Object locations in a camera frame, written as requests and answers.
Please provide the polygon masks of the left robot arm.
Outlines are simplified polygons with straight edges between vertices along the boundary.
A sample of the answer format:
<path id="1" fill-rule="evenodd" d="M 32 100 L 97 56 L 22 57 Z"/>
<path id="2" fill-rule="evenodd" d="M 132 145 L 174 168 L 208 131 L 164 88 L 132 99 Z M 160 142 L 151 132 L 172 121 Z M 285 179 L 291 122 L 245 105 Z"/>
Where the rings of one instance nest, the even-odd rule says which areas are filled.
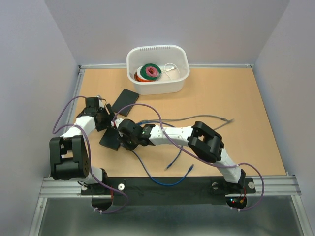
<path id="1" fill-rule="evenodd" d="M 91 146 L 88 135 L 103 131 L 111 125 L 114 113 L 104 98 L 85 97 L 85 107 L 68 130 L 49 142 L 50 172 L 54 180 L 78 181 L 84 187 L 103 194 L 109 190 L 106 171 L 91 164 Z"/>

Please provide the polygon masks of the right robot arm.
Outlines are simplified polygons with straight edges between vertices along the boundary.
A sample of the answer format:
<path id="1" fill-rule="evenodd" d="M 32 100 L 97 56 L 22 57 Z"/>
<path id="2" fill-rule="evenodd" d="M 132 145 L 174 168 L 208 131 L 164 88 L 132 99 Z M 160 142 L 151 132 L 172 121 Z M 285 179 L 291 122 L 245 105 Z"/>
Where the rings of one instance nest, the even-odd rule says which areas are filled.
<path id="1" fill-rule="evenodd" d="M 223 175 L 227 188 L 237 192 L 245 185 L 246 173 L 228 155 L 222 136 L 201 121 L 187 127 L 160 127 L 155 124 L 141 126 L 130 119 L 118 118 L 112 126 L 119 133 L 125 149 L 133 151 L 137 146 L 173 144 L 189 147 L 193 156 L 206 164 L 212 164 Z"/>

